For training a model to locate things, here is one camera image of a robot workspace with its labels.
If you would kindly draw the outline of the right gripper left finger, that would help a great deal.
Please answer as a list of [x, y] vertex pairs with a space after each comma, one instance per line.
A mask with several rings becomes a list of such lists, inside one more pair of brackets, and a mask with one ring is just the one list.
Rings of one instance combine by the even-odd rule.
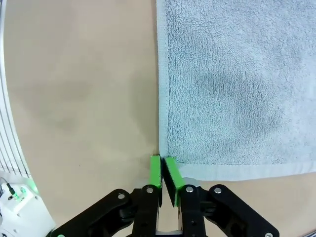
[[116, 189], [95, 204], [56, 228], [53, 237], [112, 237], [134, 224], [131, 236], [156, 235], [158, 209], [161, 206], [161, 158], [150, 158], [150, 180], [131, 193]]

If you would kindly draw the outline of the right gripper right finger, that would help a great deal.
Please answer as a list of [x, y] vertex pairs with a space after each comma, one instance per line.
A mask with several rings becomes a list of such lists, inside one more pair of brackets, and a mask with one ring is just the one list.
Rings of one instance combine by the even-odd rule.
[[206, 220], [228, 237], [279, 236], [277, 228], [226, 186], [217, 184], [205, 190], [201, 186], [187, 184], [174, 158], [164, 158], [161, 164], [161, 174], [171, 203], [179, 209], [184, 237], [206, 236]]

